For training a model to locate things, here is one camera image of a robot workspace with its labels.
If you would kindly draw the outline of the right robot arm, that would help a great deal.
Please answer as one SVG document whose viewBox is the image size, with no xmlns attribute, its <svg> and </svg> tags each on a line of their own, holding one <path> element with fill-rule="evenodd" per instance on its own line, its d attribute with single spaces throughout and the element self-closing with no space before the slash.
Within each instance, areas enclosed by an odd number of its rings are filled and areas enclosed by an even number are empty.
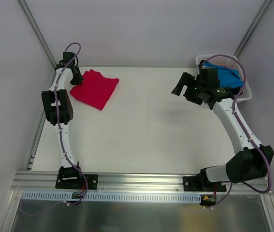
<svg viewBox="0 0 274 232">
<path fill-rule="evenodd" d="M 272 187 L 270 164 L 274 156 L 271 146 L 254 137 L 238 107 L 239 88 L 221 86 L 216 68 L 200 68 L 193 76 L 181 75 L 173 95 L 181 93 L 187 101 L 197 105 L 206 103 L 221 121 L 229 136 L 234 156 L 223 165 L 206 167 L 188 182 L 193 187 L 211 191 L 218 184 L 243 183 L 258 193 L 268 193 Z"/>
</svg>

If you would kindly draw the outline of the pink t shirt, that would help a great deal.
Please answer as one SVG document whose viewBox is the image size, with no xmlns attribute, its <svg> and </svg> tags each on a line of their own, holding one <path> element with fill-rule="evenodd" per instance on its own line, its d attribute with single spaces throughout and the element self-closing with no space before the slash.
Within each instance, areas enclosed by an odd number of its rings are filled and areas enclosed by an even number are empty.
<svg viewBox="0 0 274 232">
<path fill-rule="evenodd" d="M 83 82 L 70 90 L 70 95 L 77 101 L 102 111 L 113 94 L 118 78 L 104 77 L 93 69 L 85 71 Z"/>
</svg>

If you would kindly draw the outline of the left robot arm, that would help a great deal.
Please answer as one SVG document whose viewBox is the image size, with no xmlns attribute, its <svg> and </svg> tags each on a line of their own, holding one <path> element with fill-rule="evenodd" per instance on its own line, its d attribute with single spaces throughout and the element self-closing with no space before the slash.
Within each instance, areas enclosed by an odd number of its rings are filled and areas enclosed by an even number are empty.
<svg viewBox="0 0 274 232">
<path fill-rule="evenodd" d="M 78 67 L 77 55 L 64 51 L 63 59 L 56 65 L 56 77 L 48 90 L 41 93 L 46 120 L 54 127 L 60 150 L 61 165 L 56 180 L 57 189 L 83 189 L 79 161 L 72 151 L 69 124 L 73 119 L 73 108 L 65 83 L 81 84 L 82 75 Z"/>
</svg>

